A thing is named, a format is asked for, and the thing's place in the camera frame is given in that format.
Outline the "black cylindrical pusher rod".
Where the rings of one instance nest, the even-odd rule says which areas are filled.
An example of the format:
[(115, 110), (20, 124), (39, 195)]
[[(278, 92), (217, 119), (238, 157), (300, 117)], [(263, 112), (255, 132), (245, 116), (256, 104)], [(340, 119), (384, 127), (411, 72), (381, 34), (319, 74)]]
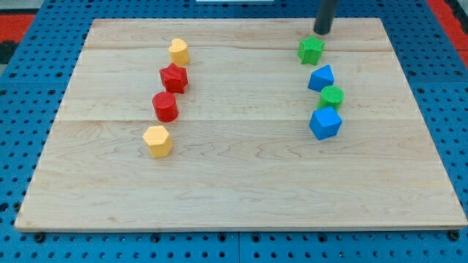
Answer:
[(326, 35), (331, 31), (339, 0), (321, 0), (314, 22), (314, 33)]

